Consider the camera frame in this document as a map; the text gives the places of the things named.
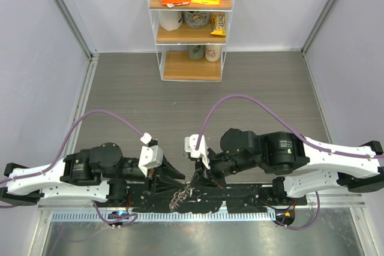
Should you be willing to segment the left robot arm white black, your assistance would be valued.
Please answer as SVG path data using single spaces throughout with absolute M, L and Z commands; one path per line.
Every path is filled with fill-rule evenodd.
M 9 206 L 79 200 L 120 207 L 133 199 L 130 182 L 154 195 L 182 188 L 185 179 L 157 144 L 143 146 L 140 156 L 131 158 L 117 144 L 104 143 L 69 154 L 54 166 L 9 163 L 4 174 L 9 182 L 1 188 L 1 201 Z

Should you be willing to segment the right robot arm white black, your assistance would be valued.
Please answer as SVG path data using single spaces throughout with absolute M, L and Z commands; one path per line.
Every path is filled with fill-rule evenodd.
M 226 177 L 258 167 L 276 176 L 271 196 L 278 204 L 338 186 L 354 193 L 383 189 L 383 167 L 377 159 L 383 150 L 378 141 L 348 147 L 290 132 L 257 135 L 231 128 L 221 137 L 220 148 L 215 153 L 197 134 L 185 138 L 184 151 L 196 162 L 192 187 L 224 188 Z

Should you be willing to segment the large keyring with many rings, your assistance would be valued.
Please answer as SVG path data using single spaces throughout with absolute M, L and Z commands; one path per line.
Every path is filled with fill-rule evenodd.
M 176 191 L 169 203 L 170 212 L 176 212 L 179 205 L 183 203 L 187 198 L 191 197 L 193 193 L 193 188 L 191 187 L 190 182 L 185 183 L 185 187 L 179 191 Z

